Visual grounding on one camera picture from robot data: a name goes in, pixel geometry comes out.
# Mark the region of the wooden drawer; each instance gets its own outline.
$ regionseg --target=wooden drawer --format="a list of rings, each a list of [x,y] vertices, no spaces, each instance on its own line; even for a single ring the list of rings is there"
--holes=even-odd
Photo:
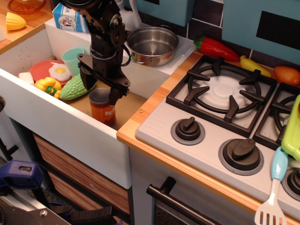
[[[58,178],[52,173],[49,173],[51,180],[55,186],[55,189],[64,195],[67,199],[75,203],[76,205],[80,206],[83,210],[98,210],[102,209],[103,207],[93,200],[89,199],[87,196],[73,188],[72,186],[68,185],[66,182]],[[118,217],[114,217],[117,222],[120,222]]]
[[[34,134],[43,159],[60,173],[99,196],[115,208],[129,213],[128,191],[87,165]]]

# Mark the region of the yellow corn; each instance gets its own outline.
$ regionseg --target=yellow corn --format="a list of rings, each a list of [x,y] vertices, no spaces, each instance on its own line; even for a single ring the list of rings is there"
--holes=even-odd
[[[18,30],[26,26],[26,21],[17,14],[8,12],[6,15],[7,30]]]

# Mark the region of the red plate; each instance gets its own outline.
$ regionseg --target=red plate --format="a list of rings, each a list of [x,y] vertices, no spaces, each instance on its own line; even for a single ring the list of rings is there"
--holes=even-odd
[[[64,64],[64,62],[59,60],[46,60],[34,64],[30,69],[30,73],[32,75],[34,82],[50,76],[48,70],[53,66],[53,64]],[[70,77],[70,79],[66,81],[60,81],[61,86],[64,86],[71,79],[72,77]]]

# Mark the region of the white spatula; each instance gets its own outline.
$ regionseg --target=white spatula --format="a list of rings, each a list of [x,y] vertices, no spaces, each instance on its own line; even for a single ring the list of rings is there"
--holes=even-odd
[[[288,164],[288,155],[280,146],[277,148],[272,160],[271,177],[272,186],[269,199],[256,211],[256,225],[286,225],[285,215],[278,205],[278,192],[282,179],[285,176]]]

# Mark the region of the red pepper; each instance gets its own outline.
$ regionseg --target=red pepper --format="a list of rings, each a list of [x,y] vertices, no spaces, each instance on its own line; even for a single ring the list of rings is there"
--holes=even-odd
[[[194,41],[194,44],[198,47],[199,52],[205,55],[215,58],[223,57],[228,61],[240,61],[239,56],[234,50],[210,37],[203,36],[199,40]]]

